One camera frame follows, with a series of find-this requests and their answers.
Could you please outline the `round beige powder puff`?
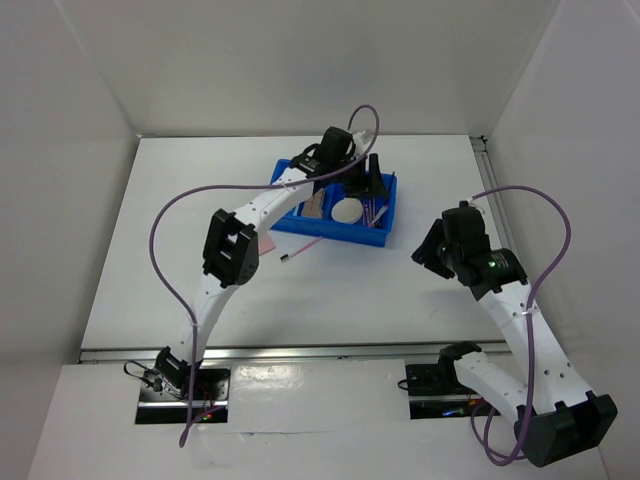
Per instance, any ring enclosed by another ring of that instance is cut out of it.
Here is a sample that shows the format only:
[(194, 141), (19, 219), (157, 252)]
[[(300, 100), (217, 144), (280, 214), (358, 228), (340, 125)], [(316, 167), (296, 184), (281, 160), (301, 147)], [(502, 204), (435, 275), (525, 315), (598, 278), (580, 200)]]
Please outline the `round beige powder puff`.
[(363, 205), (355, 198), (343, 198), (331, 209), (332, 220), (342, 224), (356, 224), (363, 215)]

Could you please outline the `pink thin brush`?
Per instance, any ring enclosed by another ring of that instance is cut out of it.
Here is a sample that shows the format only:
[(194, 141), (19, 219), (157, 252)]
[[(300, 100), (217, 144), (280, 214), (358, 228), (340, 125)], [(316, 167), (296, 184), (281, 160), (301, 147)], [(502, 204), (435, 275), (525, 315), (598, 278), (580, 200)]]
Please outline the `pink thin brush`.
[(365, 198), (362, 200), (362, 206), (363, 222), (368, 228), (371, 228), (375, 215), (375, 202), (370, 198)]

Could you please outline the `eyeshadow palette clear case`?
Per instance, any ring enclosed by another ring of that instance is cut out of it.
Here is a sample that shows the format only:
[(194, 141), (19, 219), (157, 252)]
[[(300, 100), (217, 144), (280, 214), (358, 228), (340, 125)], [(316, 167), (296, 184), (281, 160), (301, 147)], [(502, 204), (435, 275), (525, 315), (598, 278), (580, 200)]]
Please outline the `eyeshadow palette clear case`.
[(317, 191), (310, 199), (303, 203), (300, 215), (304, 218), (323, 219), (324, 218), (325, 190)]

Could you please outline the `pink pouch with brush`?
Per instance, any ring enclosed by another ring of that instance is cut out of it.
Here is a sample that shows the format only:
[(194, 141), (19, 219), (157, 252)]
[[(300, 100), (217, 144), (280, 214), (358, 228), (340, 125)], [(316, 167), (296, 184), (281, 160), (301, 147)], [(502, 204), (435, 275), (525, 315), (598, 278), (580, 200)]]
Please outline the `pink pouch with brush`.
[(262, 237), (258, 244), (259, 255), (265, 255), (276, 248), (276, 245), (270, 235)]

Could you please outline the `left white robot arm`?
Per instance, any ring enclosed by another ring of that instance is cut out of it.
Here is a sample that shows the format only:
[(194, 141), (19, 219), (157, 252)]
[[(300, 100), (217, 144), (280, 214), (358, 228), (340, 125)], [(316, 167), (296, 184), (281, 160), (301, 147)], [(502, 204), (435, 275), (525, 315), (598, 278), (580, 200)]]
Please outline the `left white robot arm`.
[[(208, 185), (185, 191), (165, 204), (154, 219), (148, 251), (152, 268), (163, 286), (185, 309), (189, 326), (177, 341), (161, 349), (155, 369), (163, 389), (176, 399), (189, 397), (197, 387), (197, 369), (206, 343), (231, 296), (248, 283), (259, 267), (259, 242), (285, 214), (310, 199), (321, 183), (338, 178), (370, 156), (378, 130), (352, 133), (337, 127), (322, 140), (293, 157), (269, 185)], [(259, 194), (232, 211), (219, 209), (211, 217), (202, 253), (202, 277), (195, 300), (187, 302), (161, 272), (155, 237), (162, 217), (178, 201), (207, 190), (257, 190)]]

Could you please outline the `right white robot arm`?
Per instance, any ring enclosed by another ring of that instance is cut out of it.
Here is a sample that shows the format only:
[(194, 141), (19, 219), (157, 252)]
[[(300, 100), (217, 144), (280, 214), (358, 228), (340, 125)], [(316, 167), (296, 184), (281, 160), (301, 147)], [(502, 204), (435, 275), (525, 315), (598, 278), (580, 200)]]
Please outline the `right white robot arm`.
[(618, 410), (572, 366), (535, 301), (516, 255), (494, 249), (483, 214), (469, 201), (443, 211), (412, 259), (468, 288), (490, 315), (526, 379), (517, 381), (471, 341), (441, 349), (441, 388), (479, 394), (513, 427), (519, 454), (536, 467), (597, 447)]

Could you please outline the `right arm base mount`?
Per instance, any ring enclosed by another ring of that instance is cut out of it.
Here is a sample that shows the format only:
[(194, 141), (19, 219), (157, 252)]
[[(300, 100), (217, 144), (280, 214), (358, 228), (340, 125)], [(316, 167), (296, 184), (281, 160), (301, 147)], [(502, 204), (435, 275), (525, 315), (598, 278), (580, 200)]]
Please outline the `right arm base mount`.
[(449, 383), (435, 363), (407, 364), (397, 387), (408, 395), (412, 420), (487, 416), (490, 406), (475, 391)]

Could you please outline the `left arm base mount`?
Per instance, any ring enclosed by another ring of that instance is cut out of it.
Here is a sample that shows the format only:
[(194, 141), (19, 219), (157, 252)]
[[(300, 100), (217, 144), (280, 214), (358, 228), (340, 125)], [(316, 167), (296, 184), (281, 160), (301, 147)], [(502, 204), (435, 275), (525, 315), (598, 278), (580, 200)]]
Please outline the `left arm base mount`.
[(230, 368), (197, 369), (192, 402), (189, 402), (190, 365), (186, 360), (178, 360), (169, 347), (159, 352), (153, 367), (128, 360), (123, 372), (140, 382), (136, 425), (185, 423), (189, 407), (196, 423), (228, 421)]

